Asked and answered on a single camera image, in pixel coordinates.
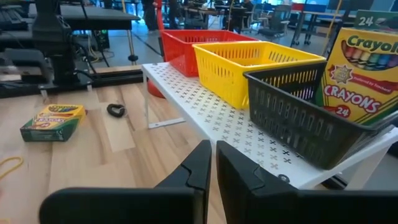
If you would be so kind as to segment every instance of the crayon box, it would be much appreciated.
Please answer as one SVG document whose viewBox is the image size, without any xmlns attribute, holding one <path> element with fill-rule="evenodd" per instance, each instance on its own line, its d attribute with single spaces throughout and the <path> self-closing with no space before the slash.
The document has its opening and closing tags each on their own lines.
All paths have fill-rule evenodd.
<svg viewBox="0 0 398 224">
<path fill-rule="evenodd" d="M 341 29 L 318 88 L 318 106 L 370 125 L 397 109 L 398 35 Z"/>
<path fill-rule="evenodd" d="M 48 105 L 20 128 L 25 142 L 67 141 L 84 120 L 82 105 Z"/>
</svg>

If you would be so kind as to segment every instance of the black clip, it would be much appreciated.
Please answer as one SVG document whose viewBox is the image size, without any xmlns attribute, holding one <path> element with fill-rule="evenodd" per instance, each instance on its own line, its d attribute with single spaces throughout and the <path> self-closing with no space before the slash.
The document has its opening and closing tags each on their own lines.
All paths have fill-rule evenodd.
<svg viewBox="0 0 398 224">
<path fill-rule="evenodd" d="M 126 109 L 123 105 L 116 105 L 111 103 L 106 107 L 106 111 L 115 118 L 121 118 L 125 114 Z"/>
</svg>

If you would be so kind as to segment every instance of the yellow rubber band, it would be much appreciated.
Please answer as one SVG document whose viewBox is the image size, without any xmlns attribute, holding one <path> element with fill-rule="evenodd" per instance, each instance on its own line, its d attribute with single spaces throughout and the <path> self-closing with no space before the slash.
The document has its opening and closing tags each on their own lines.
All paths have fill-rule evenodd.
<svg viewBox="0 0 398 224">
<path fill-rule="evenodd" d="M 8 175 L 9 173 L 11 173 L 12 171 L 18 169 L 18 167 L 20 167 L 20 166 L 22 165 L 22 163 L 24 163 L 24 159 L 23 159 L 22 157 L 16 156 L 16 157 L 10 157 L 10 158 L 7 158 L 7 159 L 1 161 L 1 162 L 0 162 L 0 167 L 1 167 L 2 165 L 4 165 L 6 162 L 8 162 L 8 161 L 13 161 L 13 160 L 18 160 L 18 161 L 19 161 L 18 164 L 16 164 L 16 165 L 15 165 L 14 167 L 12 167 L 11 169 L 7 170 L 5 173 L 0 174 L 0 180 L 3 179 L 3 178 L 5 178 L 5 176 L 7 176 L 7 175 Z"/>
</svg>

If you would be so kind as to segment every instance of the yellow basket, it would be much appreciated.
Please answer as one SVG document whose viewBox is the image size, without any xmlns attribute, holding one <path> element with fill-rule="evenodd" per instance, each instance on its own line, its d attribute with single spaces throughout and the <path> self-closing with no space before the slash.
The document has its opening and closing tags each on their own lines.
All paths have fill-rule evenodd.
<svg viewBox="0 0 398 224">
<path fill-rule="evenodd" d="M 249 107 L 244 72 L 294 67 L 326 58 L 271 42 L 194 44 L 200 83 L 236 109 Z"/>
</svg>

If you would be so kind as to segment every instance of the black basket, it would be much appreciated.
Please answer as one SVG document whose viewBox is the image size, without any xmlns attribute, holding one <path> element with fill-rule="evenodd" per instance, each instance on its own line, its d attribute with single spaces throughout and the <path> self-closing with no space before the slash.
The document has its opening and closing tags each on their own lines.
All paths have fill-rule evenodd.
<svg viewBox="0 0 398 224">
<path fill-rule="evenodd" d="M 312 104 L 326 62 L 246 72 L 251 121 L 311 164 L 331 169 L 389 124 L 362 126 Z"/>
</svg>

